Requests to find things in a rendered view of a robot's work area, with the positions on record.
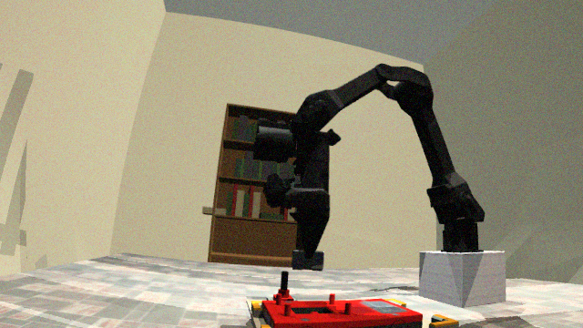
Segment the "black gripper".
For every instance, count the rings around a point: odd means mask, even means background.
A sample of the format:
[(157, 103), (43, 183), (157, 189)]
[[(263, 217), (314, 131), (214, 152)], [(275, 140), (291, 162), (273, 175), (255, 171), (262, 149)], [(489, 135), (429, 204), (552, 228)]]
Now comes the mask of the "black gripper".
[(285, 194), (284, 208), (297, 208), (289, 213), (299, 223), (305, 259), (316, 251), (330, 218), (330, 165), (320, 161), (296, 164), (294, 175), (301, 174), (301, 188), (291, 188)]

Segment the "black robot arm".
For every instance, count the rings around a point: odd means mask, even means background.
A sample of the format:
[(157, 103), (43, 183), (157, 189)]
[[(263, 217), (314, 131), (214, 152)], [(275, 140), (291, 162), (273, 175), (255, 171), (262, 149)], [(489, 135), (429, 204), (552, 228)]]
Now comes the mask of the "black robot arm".
[[(386, 81), (400, 82), (395, 86)], [(443, 134), (433, 111), (434, 93), (426, 74), (410, 67), (376, 65), (335, 89), (310, 94), (290, 124), (260, 119), (253, 144), (253, 159), (286, 163), (296, 150), (296, 164), (320, 161), (330, 165), (330, 146), (341, 137), (331, 128), (320, 131), (344, 108), (379, 90), (397, 101), (413, 121), (427, 164), (432, 172), (432, 186), (426, 189), (438, 222), (444, 224), (441, 252), (484, 252), (478, 249), (477, 223), (485, 212), (477, 203), (464, 178), (455, 172)], [(267, 205), (278, 208), (291, 188), (301, 188), (301, 174), (283, 180), (271, 174), (263, 185)], [(462, 219), (461, 219), (462, 218)], [(458, 220), (459, 219), (459, 220)]]

